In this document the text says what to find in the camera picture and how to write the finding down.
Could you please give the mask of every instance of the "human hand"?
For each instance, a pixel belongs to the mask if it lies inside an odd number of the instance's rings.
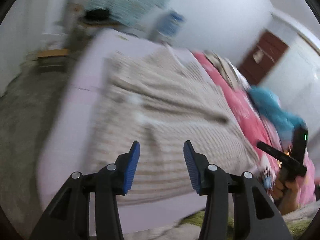
[[[285,194],[283,193],[283,190],[285,189],[284,185],[288,189]],[[298,208],[297,196],[300,190],[299,185],[296,181],[287,181],[284,185],[280,182],[279,179],[276,179],[271,193],[271,196],[274,200],[279,200],[280,198],[282,198],[281,203],[278,206],[281,215],[293,212]]]

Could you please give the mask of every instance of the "mattress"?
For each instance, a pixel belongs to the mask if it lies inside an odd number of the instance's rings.
[[[89,45],[76,65],[55,125],[52,127],[37,166],[37,185],[44,210],[66,179],[74,171],[87,174],[85,160],[90,143],[95,106],[104,87],[105,58],[116,51],[131,57],[143,57],[161,45],[115,30],[102,31]],[[180,62],[199,64],[186,49],[173,49]],[[204,78],[212,82],[206,71]],[[169,225],[205,207],[206,196],[195,192],[131,206],[120,206],[123,233],[132,233]],[[94,196],[89,208],[90,235],[95,235]]]

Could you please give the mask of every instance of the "floor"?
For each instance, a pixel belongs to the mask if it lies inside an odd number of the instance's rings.
[[[18,233],[28,238],[42,213],[35,168],[79,53],[67,73],[35,73],[34,55],[0,98],[0,204]]]

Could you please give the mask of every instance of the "pink blanket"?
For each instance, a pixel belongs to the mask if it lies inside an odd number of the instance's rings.
[[[275,179],[276,174],[279,171],[277,160],[258,149],[256,144],[260,140],[268,145],[272,145],[274,148],[282,150],[276,129],[269,120],[260,119],[244,91],[233,90],[230,88],[218,70],[211,64],[203,53],[193,52],[193,55],[206,70],[213,82],[222,88],[227,103],[237,119],[242,132],[256,150],[260,158],[260,163],[257,164],[258,169],[260,171],[267,169],[271,172],[273,179]],[[307,152],[305,154],[304,164],[308,168],[307,175],[305,178],[297,179],[301,189],[301,192],[298,194],[297,202],[301,206],[315,201],[315,187],[313,181],[315,168],[312,161],[308,158]]]

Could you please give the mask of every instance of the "blue gripper pad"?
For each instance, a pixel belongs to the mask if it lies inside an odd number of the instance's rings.
[[[124,172],[124,183],[123,183],[123,192],[127,194],[129,189],[131,189],[134,174],[137,169],[138,160],[140,157],[140,143],[134,141],[131,149],[129,151],[129,161],[127,164],[127,168]]]
[[[195,150],[191,142],[186,141],[183,144],[183,156],[186,161],[189,177],[191,180],[192,188],[199,194],[200,193],[200,172],[196,166],[194,159]]]

